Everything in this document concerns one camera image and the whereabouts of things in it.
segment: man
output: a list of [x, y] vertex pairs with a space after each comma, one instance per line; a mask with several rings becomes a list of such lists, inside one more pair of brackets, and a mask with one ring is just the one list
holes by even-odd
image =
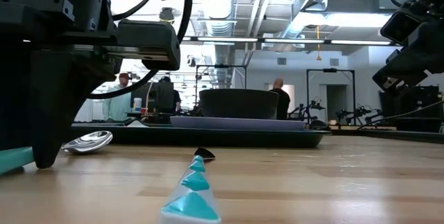
[[[162, 77], [159, 82], [163, 82], [163, 83], [171, 83], [171, 79], [170, 77], [164, 76]], [[182, 103], [182, 100], [180, 100], [180, 95], [179, 92], [174, 90], [173, 92], [173, 105], [171, 107], [171, 109], [169, 109], [169, 112], [165, 112], [165, 113], [174, 113], [180, 110], [180, 104]]]
[[[126, 73], [119, 75], [119, 84], [108, 89], [115, 92], [128, 86], [130, 76]], [[125, 121], [126, 113], [131, 111], [131, 93], [123, 94], [103, 101], [103, 116], [105, 121]]]
[[276, 92], [279, 94], [279, 101], [277, 102], [276, 119], [287, 120], [287, 112], [290, 105], [290, 96], [282, 89], [284, 81], [281, 78], [277, 78], [273, 84], [273, 89], [270, 92]]

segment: light blue shirt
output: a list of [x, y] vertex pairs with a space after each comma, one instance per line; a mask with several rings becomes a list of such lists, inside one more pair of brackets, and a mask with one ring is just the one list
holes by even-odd
[[[108, 92], [115, 92], [121, 89], [120, 85], [111, 87]], [[126, 113], [131, 111], [131, 92], [105, 99], [103, 101], [103, 118], [104, 120], [112, 119], [115, 121], [125, 121]]]

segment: workbench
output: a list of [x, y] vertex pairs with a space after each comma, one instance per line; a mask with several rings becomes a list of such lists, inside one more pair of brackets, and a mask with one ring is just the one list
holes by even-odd
[[[107, 146], [0, 179], [2, 224], [155, 223], [195, 148]], [[444, 223], [444, 146], [326, 136], [313, 149], [209, 148], [225, 224]]]

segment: window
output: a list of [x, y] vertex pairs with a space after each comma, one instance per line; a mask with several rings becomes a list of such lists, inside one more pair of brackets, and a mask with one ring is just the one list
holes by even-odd
[[[270, 90], [273, 88], [272, 84], [266, 83], [265, 84], [265, 89], [266, 90]], [[289, 110], [288, 112], [292, 112], [295, 107], [296, 107], [296, 102], [295, 102], [295, 98], [294, 98], [294, 85], [284, 85], [282, 87], [282, 90], [286, 93], [288, 93], [288, 95], [290, 96], [290, 105], [289, 105]]]

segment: black bowl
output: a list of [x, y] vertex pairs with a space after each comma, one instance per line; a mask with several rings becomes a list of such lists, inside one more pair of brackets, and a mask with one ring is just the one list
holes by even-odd
[[206, 89], [199, 92], [205, 117], [274, 119], [279, 94], [255, 89]]

